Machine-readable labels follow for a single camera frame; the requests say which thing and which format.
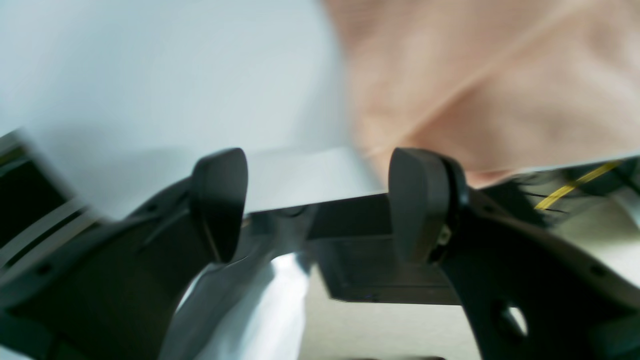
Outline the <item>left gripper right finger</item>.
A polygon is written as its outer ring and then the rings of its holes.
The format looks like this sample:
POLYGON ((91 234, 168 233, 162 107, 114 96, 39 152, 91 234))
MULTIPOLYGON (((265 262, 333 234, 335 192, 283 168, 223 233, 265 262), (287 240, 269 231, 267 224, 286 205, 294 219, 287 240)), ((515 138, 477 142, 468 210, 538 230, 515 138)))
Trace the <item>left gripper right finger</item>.
POLYGON ((505 213, 461 166, 396 148, 394 240, 446 276, 484 360, 637 360, 639 289, 586 251, 505 213))

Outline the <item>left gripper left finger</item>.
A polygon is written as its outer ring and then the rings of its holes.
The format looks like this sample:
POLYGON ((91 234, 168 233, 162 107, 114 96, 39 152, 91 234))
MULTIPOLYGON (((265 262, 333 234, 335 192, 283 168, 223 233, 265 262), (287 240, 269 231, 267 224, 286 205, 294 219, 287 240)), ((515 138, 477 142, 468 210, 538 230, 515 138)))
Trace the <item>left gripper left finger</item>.
POLYGON ((126 219, 1 277, 1 346, 32 360, 192 360, 244 292, 249 166, 240 148, 201 158, 126 219))

